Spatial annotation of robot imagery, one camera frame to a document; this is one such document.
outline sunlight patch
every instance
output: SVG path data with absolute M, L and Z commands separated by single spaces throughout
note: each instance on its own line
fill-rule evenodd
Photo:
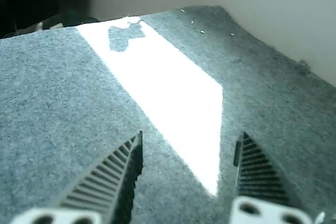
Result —
M 217 194 L 222 86 L 144 21 L 125 51 L 110 48 L 110 26 L 126 17 L 77 29 L 211 195 Z

